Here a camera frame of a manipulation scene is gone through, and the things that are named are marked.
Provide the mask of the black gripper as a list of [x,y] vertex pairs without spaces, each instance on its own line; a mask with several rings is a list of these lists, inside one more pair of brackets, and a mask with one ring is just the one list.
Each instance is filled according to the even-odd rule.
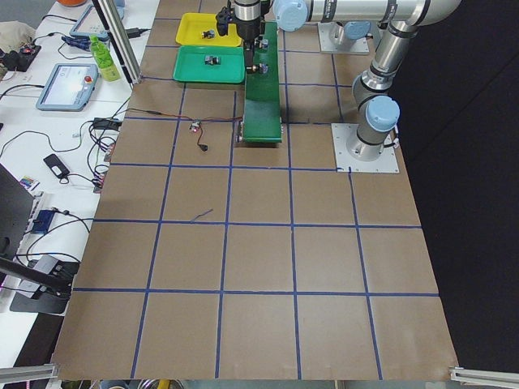
[[254,72],[255,40],[261,34],[261,18],[242,20],[236,18],[237,33],[243,40],[243,56],[246,73]]

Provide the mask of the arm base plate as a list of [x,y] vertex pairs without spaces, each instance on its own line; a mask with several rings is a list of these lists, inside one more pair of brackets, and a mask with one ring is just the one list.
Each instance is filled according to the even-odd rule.
[[320,51],[368,55],[370,50],[367,35],[371,30],[369,21],[318,23]]
[[358,124],[333,123],[332,141],[337,171],[345,173],[399,173],[391,137],[371,146],[358,138]]

